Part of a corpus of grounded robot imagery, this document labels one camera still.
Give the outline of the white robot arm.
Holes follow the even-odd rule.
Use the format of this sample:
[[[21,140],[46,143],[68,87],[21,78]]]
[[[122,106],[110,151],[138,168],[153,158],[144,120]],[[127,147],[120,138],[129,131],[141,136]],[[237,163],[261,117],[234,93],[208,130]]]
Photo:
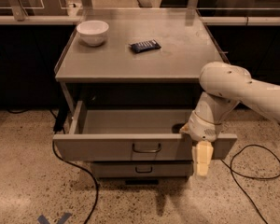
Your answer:
[[[199,82],[203,93],[180,132],[196,143],[194,172],[205,176],[222,123],[238,104],[280,125],[280,86],[255,80],[243,67],[223,62],[206,64]]]

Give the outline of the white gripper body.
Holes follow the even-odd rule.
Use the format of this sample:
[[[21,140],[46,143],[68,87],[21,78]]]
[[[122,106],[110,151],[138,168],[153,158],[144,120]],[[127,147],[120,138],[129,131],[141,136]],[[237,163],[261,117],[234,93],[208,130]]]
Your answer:
[[[179,129],[182,134],[188,134],[193,141],[215,142],[222,130],[221,124],[215,124],[200,118],[192,111],[189,120]]]

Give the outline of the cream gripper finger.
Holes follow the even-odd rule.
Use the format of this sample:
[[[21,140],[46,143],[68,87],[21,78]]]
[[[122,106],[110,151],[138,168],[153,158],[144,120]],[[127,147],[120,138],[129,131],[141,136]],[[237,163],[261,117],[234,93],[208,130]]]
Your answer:
[[[192,148],[194,173],[207,176],[214,148],[209,141],[200,141]]]

